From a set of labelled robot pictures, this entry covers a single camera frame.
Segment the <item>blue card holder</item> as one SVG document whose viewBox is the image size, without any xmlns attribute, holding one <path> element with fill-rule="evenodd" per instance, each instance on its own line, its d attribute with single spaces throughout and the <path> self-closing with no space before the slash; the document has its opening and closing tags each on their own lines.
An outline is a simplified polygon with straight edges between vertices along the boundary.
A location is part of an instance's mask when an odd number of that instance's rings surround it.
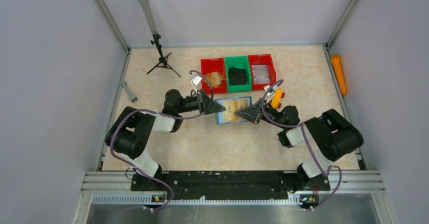
<svg viewBox="0 0 429 224">
<path fill-rule="evenodd" d="M 221 125 L 221 124 L 245 122 L 246 120 L 242 117 L 235 115 L 235 112 L 237 110 L 241 110 L 246 107 L 249 107 L 252 104 L 252 99 L 250 96 L 235 97 L 235 98 L 216 99 L 215 102 L 225 107 L 226 109 L 223 112 L 218 112 L 215 114 L 216 124 Z"/>
</svg>

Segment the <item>gold card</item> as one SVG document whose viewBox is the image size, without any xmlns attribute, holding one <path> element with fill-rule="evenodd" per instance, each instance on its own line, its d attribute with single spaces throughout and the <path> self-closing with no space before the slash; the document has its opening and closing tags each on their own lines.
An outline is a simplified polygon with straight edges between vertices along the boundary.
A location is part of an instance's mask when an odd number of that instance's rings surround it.
<svg viewBox="0 0 429 224">
<path fill-rule="evenodd" d="M 234 112 L 249 106 L 247 99 L 229 99 L 222 102 L 226 110 L 223 112 L 222 119 L 226 123 L 243 121 L 242 118 L 235 116 Z"/>
</svg>

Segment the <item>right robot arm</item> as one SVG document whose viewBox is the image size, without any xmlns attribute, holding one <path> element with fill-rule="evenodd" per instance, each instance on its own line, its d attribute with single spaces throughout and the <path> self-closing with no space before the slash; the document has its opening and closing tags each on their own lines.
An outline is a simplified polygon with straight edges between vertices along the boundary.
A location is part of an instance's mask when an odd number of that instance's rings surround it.
<svg viewBox="0 0 429 224">
<path fill-rule="evenodd" d="M 296 106 L 286 106 L 278 111 L 259 99 L 234 114 L 253 124 L 263 120 L 282 128 L 278 139 L 284 147 L 308 147 L 310 159 L 297 168 L 297 179 L 301 182 L 327 175 L 334 162 L 364 143 L 362 134 L 334 109 L 301 122 Z"/>
</svg>

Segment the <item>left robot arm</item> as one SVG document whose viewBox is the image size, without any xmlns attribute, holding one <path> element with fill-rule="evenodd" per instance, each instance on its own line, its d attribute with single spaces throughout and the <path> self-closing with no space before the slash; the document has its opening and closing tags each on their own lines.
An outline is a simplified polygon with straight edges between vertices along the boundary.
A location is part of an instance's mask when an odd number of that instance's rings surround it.
<svg viewBox="0 0 429 224">
<path fill-rule="evenodd" d="M 200 115 L 206 115 L 225 110 L 224 106 L 215 102 L 202 89 L 192 90 L 191 95 L 186 97 L 177 89 L 171 89 L 165 94 L 161 112 L 125 107 L 108 130 L 105 144 L 115 158 L 129 164 L 138 174 L 154 178 L 161 167 L 146 150 L 152 132 L 178 131 L 183 123 L 181 113 L 198 111 Z"/>
</svg>

